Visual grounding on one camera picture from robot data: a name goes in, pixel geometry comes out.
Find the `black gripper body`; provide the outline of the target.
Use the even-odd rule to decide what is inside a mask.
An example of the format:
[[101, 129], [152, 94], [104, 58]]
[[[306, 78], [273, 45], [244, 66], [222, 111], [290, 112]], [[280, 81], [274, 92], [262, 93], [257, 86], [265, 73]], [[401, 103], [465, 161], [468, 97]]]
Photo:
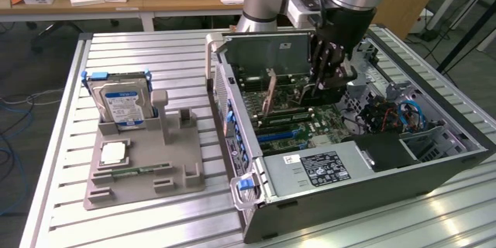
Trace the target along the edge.
[[352, 52], [368, 30], [376, 9], [357, 11], [348, 8], [329, 8], [312, 15], [314, 32], [312, 38], [320, 38], [342, 47], [344, 59], [352, 58]]

